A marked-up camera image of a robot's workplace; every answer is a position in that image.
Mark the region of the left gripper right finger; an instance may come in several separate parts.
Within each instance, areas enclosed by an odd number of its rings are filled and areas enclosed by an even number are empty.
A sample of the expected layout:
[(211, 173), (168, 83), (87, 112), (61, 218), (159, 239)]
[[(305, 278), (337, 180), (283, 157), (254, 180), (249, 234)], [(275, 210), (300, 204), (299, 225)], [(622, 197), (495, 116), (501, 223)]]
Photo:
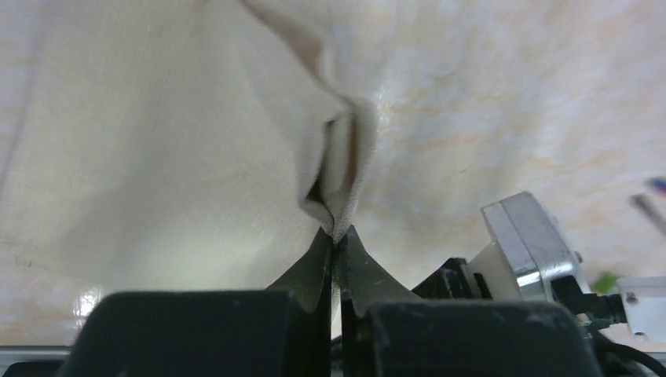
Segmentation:
[(365, 250), (355, 228), (340, 265), (346, 376), (600, 376), (573, 315), (550, 302), (424, 299)]

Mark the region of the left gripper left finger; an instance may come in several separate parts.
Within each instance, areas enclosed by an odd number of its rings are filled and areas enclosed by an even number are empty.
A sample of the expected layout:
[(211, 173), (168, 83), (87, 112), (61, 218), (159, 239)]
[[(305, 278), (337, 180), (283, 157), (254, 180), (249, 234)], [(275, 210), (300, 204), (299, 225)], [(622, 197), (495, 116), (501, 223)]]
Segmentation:
[(328, 376), (331, 252), (308, 251), (260, 291), (133, 291), (104, 298), (61, 376)]

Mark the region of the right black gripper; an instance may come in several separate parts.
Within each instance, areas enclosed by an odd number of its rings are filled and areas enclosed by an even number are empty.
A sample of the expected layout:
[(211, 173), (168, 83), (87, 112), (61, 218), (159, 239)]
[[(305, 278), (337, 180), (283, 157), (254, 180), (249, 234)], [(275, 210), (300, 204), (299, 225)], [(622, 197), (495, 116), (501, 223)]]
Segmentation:
[(491, 299), (480, 273), (474, 273), (464, 258), (450, 258), (412, 292), (425, 299)]

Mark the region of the beige cloth napkin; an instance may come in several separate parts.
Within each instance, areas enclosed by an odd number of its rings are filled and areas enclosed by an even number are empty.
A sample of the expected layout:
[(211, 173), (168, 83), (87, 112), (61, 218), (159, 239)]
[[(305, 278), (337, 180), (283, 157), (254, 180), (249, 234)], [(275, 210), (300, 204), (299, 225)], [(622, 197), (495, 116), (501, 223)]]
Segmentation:
[(53, 1), (1, 243), (120, 290), (264, 287), (340, 240), (374, 152), (336, 1)]

